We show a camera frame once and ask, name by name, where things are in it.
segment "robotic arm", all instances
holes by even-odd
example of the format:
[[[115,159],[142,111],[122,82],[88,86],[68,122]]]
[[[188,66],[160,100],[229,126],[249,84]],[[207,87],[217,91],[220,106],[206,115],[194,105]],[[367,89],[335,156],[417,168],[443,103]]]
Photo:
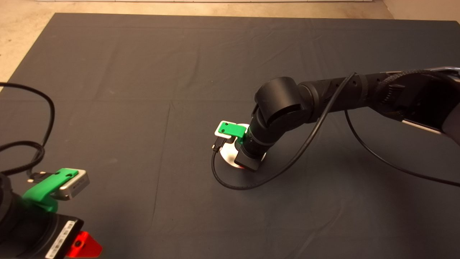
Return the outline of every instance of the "robotic arm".
[[[240,129],[243,136],[232,134],[234,130],[225,133],[225,122],[227,125],[221,124],[216,130],[216,135],[224,139],[218,138],[213,149],[221,151],[238,138],[234,141],[236,152],[222,156],[229,164],[256,171],[265,153],[285,132],[319,121],[327,112],[365,106],[388,118],[446,134],[460,145],[459,72],[460,68],[443,67],[353,74],[300,84],[290,77],[275,78],[257,91],[251,123],[247,129]]]

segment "red mount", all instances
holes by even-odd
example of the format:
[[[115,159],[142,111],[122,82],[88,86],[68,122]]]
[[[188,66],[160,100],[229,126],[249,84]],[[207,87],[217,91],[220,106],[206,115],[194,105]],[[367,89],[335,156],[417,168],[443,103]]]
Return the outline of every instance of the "red mount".
[[[96,258],[102,252],[102,246],[88,232],[80,231],[67,252],[70,258]]]

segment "beige floor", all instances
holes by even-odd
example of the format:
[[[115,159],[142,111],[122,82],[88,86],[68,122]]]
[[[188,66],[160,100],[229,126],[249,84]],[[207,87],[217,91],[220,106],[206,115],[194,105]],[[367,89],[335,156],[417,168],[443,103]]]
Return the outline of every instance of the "beige floor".
[[[355,3],[127,3],[0,0],[0,82],[7,81],[56,12],[393,19],[382,0]]]

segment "barcode label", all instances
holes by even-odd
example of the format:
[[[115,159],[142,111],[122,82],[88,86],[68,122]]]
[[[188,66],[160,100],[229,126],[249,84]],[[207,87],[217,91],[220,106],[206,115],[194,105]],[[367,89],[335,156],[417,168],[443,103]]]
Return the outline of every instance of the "barcode label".
[[[65,226],[62,228],[61,233],[59,233],[58,237],[56,238],[53,245],[51,246],[50,250],[48,251],[48,253],[46,253],[46,256],[45,256],[46,259],[54,259],[59,249],[61,248],[62,243],[64,243],[65,239],[69,235],[74,225],[75,225],[75,221],[72,221],[72,220],[67,221]]]

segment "black cylinder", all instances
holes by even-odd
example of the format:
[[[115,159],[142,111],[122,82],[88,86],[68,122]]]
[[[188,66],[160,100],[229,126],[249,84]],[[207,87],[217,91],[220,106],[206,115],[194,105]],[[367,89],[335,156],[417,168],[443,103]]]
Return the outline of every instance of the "black cylinder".
[[[13,193],[9,179],[0,174],[0,258],[16,258],[33,249],[46,235],[52,213]]]

